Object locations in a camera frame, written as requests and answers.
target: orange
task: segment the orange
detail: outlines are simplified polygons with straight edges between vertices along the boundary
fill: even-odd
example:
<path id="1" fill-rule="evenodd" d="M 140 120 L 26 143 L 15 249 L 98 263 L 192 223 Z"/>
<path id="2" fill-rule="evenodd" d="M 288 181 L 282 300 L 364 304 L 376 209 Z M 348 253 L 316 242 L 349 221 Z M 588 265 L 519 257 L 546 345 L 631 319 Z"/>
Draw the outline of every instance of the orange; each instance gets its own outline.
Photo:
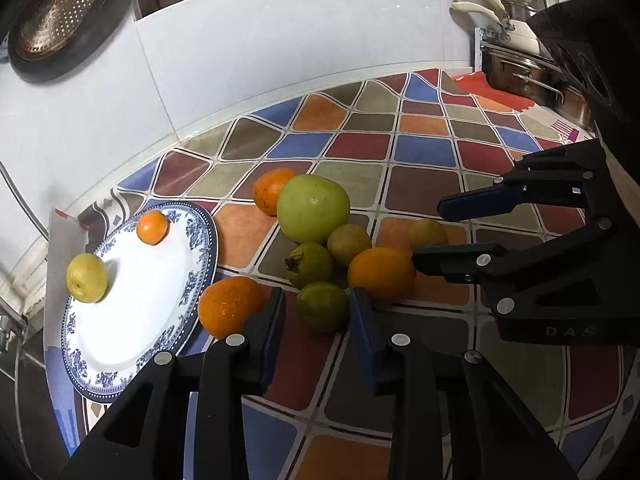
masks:
<path id="1" fill-rule="evenodd" d="M 269 216 L 276 216 L 278 197 L 284 185 L 296 176 L 289 168 L 276 168 L 258 178 L 254 184 L 254 202 Z"/>
<path id="2" fill-rule="evenodd" d="M 390 303 L 408 296 L 414 288 L 411 256 L 397 249 L 374 247 L 358 254 L 349 265 L 350 288 L 363 286 L 372 300 Z"/>
<path id="3" fill-rule="evenodd" d="M 149 245 L 156 245 L 168 230 L 169 222 L 166 216 L 156 209 L 144 213 L 136 224 L 138 238 Z"/>
<path id="4" fill-rule="evenodd" d="M 209 285 L 198 301 L 198 317 L 216 339 L 240 332 L 249 316 L 262 312 L 264 289 L 251 278 L 233 276 Z"/>

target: oval plate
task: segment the oval plate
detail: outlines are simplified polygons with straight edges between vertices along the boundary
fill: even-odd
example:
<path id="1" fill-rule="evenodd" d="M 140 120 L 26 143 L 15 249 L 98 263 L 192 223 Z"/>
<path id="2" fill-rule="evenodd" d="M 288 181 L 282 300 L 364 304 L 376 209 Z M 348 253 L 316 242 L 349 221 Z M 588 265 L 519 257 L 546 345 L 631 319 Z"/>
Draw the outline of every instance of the oval plate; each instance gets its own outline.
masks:
<path id="1" fill-rule="evenodd" d="M 138 219 L 156 209 L 169 220 L 154 246 L 136 235 Z M 95 250 L 107 265 L 109 289 L 97 303 L 69 295 L 62 355 L 75 388 L 95 402 L 113 402 L 157 352 L 178 353 L 193 331 L 198 298 L 214 275 L 216 226 L 207 211 L 164 202 L 124 222 Z"/>

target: perforated strainer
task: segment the perforated strainer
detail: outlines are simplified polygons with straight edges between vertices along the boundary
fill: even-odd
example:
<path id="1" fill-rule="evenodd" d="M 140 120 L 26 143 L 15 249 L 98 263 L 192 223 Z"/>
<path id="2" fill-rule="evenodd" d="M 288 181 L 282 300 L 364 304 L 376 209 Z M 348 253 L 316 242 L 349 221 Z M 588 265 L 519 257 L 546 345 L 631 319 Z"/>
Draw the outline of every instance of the perforated strainer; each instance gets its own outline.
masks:
<path id="1" fill-rule="evenodd" d="M 76 32 L 87 12 L 100 0 L 33 0 L 20 24 L 20 53 L 46 56 Z"/>
<path id="2" fill-rule="evenodd" d="M 29 81 L 60 76 L 116 29 L 131 0 L 29 0 L 9 36 L 16 72 Z"/>

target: yellow apple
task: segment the yellow apple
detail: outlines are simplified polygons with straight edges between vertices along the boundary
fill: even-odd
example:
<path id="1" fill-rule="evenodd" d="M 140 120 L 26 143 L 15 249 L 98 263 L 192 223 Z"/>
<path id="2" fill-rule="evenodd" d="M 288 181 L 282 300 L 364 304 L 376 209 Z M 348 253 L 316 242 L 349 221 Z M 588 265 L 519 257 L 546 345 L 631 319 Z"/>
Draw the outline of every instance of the yellow apple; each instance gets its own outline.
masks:
<path id="1" fill-rule="evenodd" d="M 82 303 L 100 300 L 108 285 L 107 266 L 95 254 L 78 254 L 66 268 L 66 288 Z"/>

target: silver screw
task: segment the silver screw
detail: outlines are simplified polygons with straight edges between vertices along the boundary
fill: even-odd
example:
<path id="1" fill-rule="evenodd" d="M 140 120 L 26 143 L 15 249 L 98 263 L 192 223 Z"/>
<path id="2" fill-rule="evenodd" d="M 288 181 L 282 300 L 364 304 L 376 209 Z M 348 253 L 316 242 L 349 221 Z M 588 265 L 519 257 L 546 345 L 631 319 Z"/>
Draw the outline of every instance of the silver screw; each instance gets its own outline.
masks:
<path id="1" fill-rule="evenodd" d="M 407 346 L 411 342 L 411 338 L 407 334 L 393 334 L 391 342 L 396 346 Z"/>
<path id="2" fill-rule="evenodd" d="M 480 267 L 484 267 L 490 261 L 491 261 L 491 255 L 490 254 L 480 254 L 480 256 L 478 256 L 478 258 L 476 259 L 476 264 L 478 264 L 478 266 L 480 266 Z"/>
<path id="3" fill-rule="evenodd" d="M 225 342 L 229 346 L 240 346 L 244 343 L 244 336 L 242 334 L 228 335 L 226 336 Z"/>
<path id="4" fill-rule="evenodd" d="M 169 364 L 172 358 L 173 357 L 171 354 L 169 354 L 169 352 L 158 352 L 154 357 L 154 362 L 157 365 L 164 366 L 166 364 Z"/>
<path id="5" fill-rule="evenodd" d="M 604 231 L 606 231 L 607 229 L 611 229 L 612 225 L 613 224 L 611 223 L 611 220 L 609 220 L 606 217 L 603 217 L 600 220 L 598 220 L 598 227 Z"/>
<path id="6" fill-rule="evenodd" d="M 513 310 L 513 305 L 514 303 L 511 298 L 502 298 L 498 301 L 496 309 L 500 314 L 508 314 Z"/>
<path id="7" fill-rule="evenodd" d="M 478 350 L 467 350 L 465 352 L 465 361 L 473 365 L 477 365 L 482 361 L 482 354 Z"/>

